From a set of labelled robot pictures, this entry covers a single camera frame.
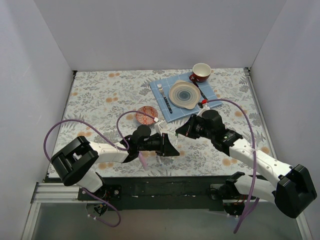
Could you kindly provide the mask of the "white marker pen blue tip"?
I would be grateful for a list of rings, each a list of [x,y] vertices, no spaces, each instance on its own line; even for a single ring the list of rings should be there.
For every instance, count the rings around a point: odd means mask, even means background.
[[[163,163],[162,163],[161,158],[159,156],[157,156],[157,161],[158,161],[159,166],[162,167]]]

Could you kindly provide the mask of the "pink pen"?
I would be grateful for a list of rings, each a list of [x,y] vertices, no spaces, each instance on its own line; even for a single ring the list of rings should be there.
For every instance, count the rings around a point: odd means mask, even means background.
[[[143,156],[143,154],[141,152],[139,152],[139,154],[138,154],[138,159],[139,159],[143,169],[145,171],[147,171],[149,169],[148,164],[147,164],[147,160],[146,160],[146,158]]]

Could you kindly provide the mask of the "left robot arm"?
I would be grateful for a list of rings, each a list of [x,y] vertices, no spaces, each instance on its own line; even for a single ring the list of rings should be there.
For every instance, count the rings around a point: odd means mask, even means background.
[[[87,189],[95,200],[101,200],[106,196],[106,187],[92,166],[108,162],[129,163],[144,151],[154,151],[160,157],[180,155],[166,133],[152,135],[148,126],[140,125],[133,134],[114,146],[90,142],[84,136],[77,137],[52,156],[50,162],[65,186],[78,185]]]

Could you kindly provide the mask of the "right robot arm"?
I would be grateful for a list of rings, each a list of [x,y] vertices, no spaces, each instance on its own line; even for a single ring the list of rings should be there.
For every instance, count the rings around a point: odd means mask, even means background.
[[[295,219],[316,198],[317,192],[310,173],[301,164],[293,167],[261,150],[254,150],[239,133],[225,127],[216,110],[206,110],[202,115],[191,115],[189,120],[176,129],[176,134],[187,138],[206,138],[220,152],[225,153],[256,172],[264,179],[236,172],[216,190],[216,195],[237,199],[252,195],[271,202],[286,216]]]

